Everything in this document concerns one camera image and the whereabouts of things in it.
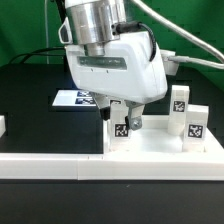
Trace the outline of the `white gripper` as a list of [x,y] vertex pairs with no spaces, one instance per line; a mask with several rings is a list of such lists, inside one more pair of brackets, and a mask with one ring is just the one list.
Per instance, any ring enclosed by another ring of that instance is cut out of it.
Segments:
[[104,50],[103,57],[87,57],[79,45],[66,47],[74,83],[79,89],[99,93],[95,101],[104,121],[110,119],[111,111],[107,96],[127,100],[127,128],[139,130],[144,104],[163,98],[167,92],[160,49],[156,47],[156,55],[149,61],[152,44],[143,31],[121,34],[119,40],[107,43]]

